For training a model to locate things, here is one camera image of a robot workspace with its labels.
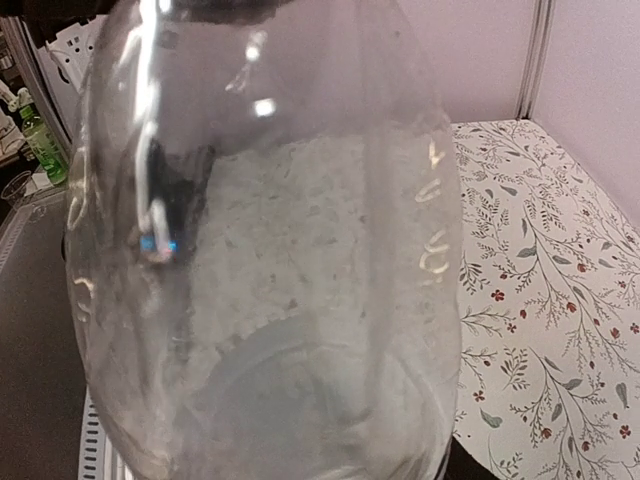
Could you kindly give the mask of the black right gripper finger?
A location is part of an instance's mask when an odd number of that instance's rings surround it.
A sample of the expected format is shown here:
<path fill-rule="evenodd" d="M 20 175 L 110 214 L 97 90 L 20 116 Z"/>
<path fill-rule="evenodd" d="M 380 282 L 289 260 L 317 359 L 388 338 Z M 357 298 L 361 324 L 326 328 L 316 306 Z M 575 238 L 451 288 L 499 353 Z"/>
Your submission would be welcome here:
<path fill-rule="evenodd" d="M 495 476 L 477 462 L 455 438 L 452 438 L 447 464 L 440 479 L 495 480 Z"/>

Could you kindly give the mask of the clear Pepsi plastic bottle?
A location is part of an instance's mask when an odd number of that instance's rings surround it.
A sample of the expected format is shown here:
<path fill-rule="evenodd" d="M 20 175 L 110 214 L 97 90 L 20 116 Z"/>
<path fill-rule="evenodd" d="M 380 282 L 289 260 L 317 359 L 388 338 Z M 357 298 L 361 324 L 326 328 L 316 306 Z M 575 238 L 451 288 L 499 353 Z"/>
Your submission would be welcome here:
<path fill-rule="evenodd" d="M 116 3 L 64 239 L 129 478 L 442 476 L 460 183 L 397 2 Z"/>

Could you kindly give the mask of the green tea bottle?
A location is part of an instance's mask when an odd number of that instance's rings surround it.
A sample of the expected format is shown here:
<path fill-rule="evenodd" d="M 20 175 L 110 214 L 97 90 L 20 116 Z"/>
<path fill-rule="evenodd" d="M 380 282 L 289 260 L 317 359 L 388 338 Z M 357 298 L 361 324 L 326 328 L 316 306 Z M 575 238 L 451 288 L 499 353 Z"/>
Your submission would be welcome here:
<path fill-rule="evenodd" d="M 53 185 L 63 184 L 67 179 L 68 168 L 46 123 L 31 105 L 22 107 L 19 114 L 23 136 L 49 181 Z"/>

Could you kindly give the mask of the floral patterned table mat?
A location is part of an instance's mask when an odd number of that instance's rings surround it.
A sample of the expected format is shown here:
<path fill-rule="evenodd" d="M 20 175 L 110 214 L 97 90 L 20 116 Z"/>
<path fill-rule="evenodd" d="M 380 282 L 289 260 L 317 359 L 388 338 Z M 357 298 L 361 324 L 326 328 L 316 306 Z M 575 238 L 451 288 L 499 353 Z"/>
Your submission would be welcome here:
<path fill-rule="evenodd" d="M 639 475 L 639 232 L 540 126 L 453 128 L 464 206 L 454 435 L 494 479 Z"/>

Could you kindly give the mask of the aluminium corner post left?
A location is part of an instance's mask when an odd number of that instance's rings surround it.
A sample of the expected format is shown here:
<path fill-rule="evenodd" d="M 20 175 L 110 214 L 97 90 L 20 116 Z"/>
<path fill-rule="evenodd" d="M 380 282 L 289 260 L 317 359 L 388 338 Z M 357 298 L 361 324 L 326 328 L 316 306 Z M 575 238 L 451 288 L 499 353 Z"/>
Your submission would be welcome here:
<path fill-rule="evenodd" d="M 555 0 L 534 2 L 529 45 L 516 102 L 515 118 L 518 120 L 533 118 L 549 47 L 555 6 Z"/>

